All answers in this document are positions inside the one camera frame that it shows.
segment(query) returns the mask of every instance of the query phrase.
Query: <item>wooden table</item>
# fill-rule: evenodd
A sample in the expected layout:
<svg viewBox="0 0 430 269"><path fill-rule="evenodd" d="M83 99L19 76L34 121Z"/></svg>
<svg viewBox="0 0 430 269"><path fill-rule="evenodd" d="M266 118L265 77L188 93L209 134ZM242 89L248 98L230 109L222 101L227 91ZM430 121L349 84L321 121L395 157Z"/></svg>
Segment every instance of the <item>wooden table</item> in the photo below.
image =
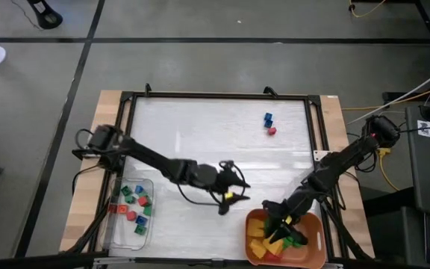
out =
<svg viewBox="0 0 430 269"><path fill-rule="evenodd" d="M92 130L94 130L97 125L114 124L116 122L121 94L122 91L120 90L103 90L101 92L91 126ZM341 113L339 99L337 96L320 96L320 101L329 149L331 151L342 150L349 142L346 136L345 123L343 114ZM317 145L321 145L321 134L317 124L316 110L312 108L311 113ZM127 113L123 115L121 126L126 126ZM97 159L84 159L82 161L81 170L91 167L96 163ZM103 175L104 171L102 169L95 169L83 173L78 177L78 183L75 188L66 222L66 229L60 243L60 250L69 249L93 221L96 214ZM340 177L339 185L346 203L346 210L342 211L344 225L352 234L353 238L361 245L364 252L374 257L359 185L354 179L347 175L342 175ZM336 229L332 224L331 236L334 242L334 255L336 257L341 257L339 245L336 243Z"/></svg>

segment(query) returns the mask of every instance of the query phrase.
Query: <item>whiteboard surface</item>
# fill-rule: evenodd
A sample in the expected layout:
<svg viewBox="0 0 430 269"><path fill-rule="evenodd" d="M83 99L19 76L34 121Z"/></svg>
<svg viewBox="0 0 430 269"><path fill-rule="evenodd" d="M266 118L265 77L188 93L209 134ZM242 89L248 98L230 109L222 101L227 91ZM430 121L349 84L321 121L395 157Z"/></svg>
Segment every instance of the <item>whiteboard surface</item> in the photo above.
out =
<svg viewBox="0 0 430 269"><path fill-rule="evenodd" d="M273 136L264 128L266 112L278 130ZM124 177L151 179L158 202L145 247L110 250L110 256L246 260L246 215L263 200L282 201L313 170L302 101L137 98L131 136L168 158L217 168L221 160L234 160L252 186L245 192L251 199L219 216L218 207L187 202L160 172L127 157ZM191 200L213 202L206 191L181 187ZM316 202L312 212L320 217Z"/></svg>

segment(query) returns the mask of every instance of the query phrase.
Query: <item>yellow cable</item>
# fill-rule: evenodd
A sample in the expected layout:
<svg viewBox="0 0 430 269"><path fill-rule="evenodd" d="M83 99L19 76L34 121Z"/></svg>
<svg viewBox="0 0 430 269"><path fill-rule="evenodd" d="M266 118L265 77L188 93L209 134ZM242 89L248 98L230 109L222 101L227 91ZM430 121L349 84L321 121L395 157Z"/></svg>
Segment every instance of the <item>yellow cable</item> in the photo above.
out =
<svg viewBox="0 0 430 269"><path fill-rule="evenodd" d="M375 6L372 10L370 10L369 12L366 12L365 14L363 14L363 15L357 15L356 13L355 13L355 9L354 8L352 8L351 9L351 13L352 13L352 15L353 16L355 16L356 18L362 18L362 17L364 17L364 16L367 16L367 15L369 15L371 12L373 12L374 10L376 10L376 9L378 9L378 7L381 7L384 3L386 2L386 0L382 0L381 1L381 3L379 3L377 6ZM352 4L352 1L351 0L349 0L349 6L353 6L353 4Z"/></svg>
<svg viewBox="0 0 430 269"><path fill-rule="evenodd" d="M386 182L391 186L394 190L399 191L399 189L394 186L394 184L389 180L389 178L386 175L386 172L384 171L384 167L382 166L382 159L384 158L384 154L378 154L379 155L379 168L381 168L381 173Z"/></svg>
<svg viewBox="0 0 430 269"><path fill-rule="evenodd" d="M403 102L411 101L412 99L419 98L420 96L424 96L426 94L430 94L430 90L428 90L428 91L426 91L424 93L418 94L416 96L412 96L412 97L400 100L398 102L394 102L391 105L397 105L397 104L400 104L400 103L403 103ZM381 106L382 105L377 105L377 106L372 106L372 107L365 107L365 108L341 108L341 110L342 111L363 111L363 110L377 109L377 108L380 108Z"/></svg>

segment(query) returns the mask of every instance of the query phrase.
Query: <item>blue block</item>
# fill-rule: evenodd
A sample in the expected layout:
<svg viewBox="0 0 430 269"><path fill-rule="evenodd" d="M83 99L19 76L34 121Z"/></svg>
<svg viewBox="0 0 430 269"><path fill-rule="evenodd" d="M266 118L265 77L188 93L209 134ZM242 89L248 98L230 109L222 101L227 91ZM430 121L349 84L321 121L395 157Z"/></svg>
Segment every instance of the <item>blue block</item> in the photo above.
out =
<svg viewBox="0 0 430 269"><path fill-rule="evenodd" d="M142 217L142 216L137 216L137 219L135 220L135 223L141 225L141 226L145 226L147 223L147 218Z"/></svg>
<svg viewBox="0 0 430 269"><path fill-rule="evenodd" d="M271 128L271 127L272 127L272 124L273 124L273 121L272 121L272 120L266 120L266 121L265 121L265 127L266 127L266 128Z"/></svg>
<svg viewBox="0 0 430 269"><path fill-rule="evenodd" d="M143 192L142 186L139 186L139 185L135 186L135 193L140 194L141 192Z"/></svg>
<svg viewBox="0 0 430 269"><path fill-rule="evenodd" d="M265 113L265 120L271 120L272 116L273 115L271 113Z"/></svg>

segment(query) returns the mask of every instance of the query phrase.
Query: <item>gray floor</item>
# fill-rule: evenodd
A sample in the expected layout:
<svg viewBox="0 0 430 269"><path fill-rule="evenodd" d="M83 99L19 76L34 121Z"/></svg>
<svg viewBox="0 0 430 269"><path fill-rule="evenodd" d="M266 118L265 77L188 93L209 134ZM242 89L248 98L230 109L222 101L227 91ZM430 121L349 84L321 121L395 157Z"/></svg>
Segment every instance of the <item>gray floor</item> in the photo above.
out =
<svg viewBox="0 0 430 269"><path fill-rule="evenodd" d="M25 9L27 4L14 0ZM96 0L48 1L64 17L38 31L10 1L0 0L0 37L86 37ZM386 4L354 19L347 1L106 0L96 37L426 38L416 9ZM372 4L359 4L357 11ZM32 12L28 16L35 21ZM83 44L2 43L0 66L0 258L12 255L25 211L54 134ZM430 77L430 46L253 43L93 44L54 166L28 255L56 253L80 161L73 137L90 126L100 90L153 90L339 95L343 107L381 103L381 92L406 91ZM362 112L346 112L346 121ZM386 114L402 123L401 113ZM359 133L362 124L348 127ZM400 188L410 185L402 139L385 169ZM392 190L376 169L360 175L368 190Z"/></svg>

